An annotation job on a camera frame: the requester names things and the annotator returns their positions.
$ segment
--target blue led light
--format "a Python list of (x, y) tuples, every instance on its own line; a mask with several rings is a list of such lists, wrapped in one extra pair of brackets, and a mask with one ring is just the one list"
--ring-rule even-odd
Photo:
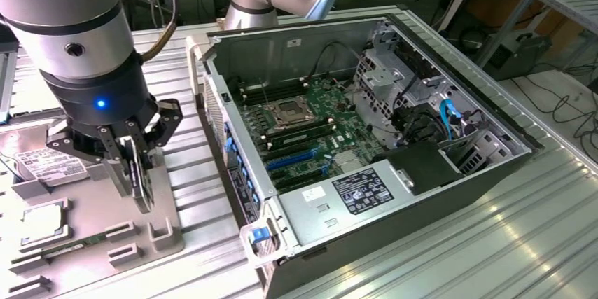
[(107, 105), (109, 103), (103, 99), (95, 101), (95, 106), (99, 107), (101, 109), (106, 108)]

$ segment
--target motherboard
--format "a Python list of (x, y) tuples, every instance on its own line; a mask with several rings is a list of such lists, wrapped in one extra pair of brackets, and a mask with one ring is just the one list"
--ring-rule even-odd
[(281, 193), (370, 164), (384, 151), (356, 112), (356, 89), (326, 78), (313, 79), (305, 87), (302, 95), (290, 98), (268, 100), (265, 91), (264, 103), (238, 103)]

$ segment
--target blue pcie slot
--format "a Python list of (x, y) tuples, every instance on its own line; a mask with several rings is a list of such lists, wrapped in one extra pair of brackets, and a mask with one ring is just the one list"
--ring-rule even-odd
[(294, 155), (289, 158), (285, 158), (285, 159), (272, 162), (270, 164), (268, 164), (266, 170), (273, 171), (278, 168), (282, 168), (285, 166), (297, 164), (298, 162), (313, 159), (317, 156), (318, 150), (320, 150), (320, 148), (316, 148), (316, 149), (310, 150), (310, 152)]

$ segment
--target slotted metal surface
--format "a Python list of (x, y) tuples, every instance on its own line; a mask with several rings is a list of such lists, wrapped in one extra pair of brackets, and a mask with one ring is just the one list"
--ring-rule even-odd
[(598, 0), (541, 0), (598, 34)]
[[(536, 125), (540, 121), (528, 117), (520, 104), (510, 103), (508, 93), (414, 15), (385, 7), (341, 11), (332, 18), (377, 13), (397, 14), (547, 150), (473, 206), (286, 298), (597, 296), (598, 180), (592, 172), (598, 169), (585, 164), (587, 158), (563, 145), (557, 135), (551, 136)], [(262, 298), (193, 106), (186, 70), (185, 36), (215, 29), (214, 25), (179, 29), (165, 52), (145, 66), (151, 91), (159, 92), (159, 97), (177, 97), (186, 113), (165, 148), (186, 249), (82, 288), (74, 297), (122, 298), (125, 293), (134, 293), (135, 298)], [(146, 50), (158, 32), (142, 32), (135, 37), (138, 49)], [(22, 54), (18, 73), (30, 70)], [(42, 78), (37, 78), (37, 85), (43, 85)], [(34, 108), (47, 107), (41, 104)]]

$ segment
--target power supply label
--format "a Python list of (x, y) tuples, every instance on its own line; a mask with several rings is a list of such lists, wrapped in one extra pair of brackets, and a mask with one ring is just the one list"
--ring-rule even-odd
[(373, 168), (333, 181), (345, 206), (353, 215), (364, 213), (394, 199)]

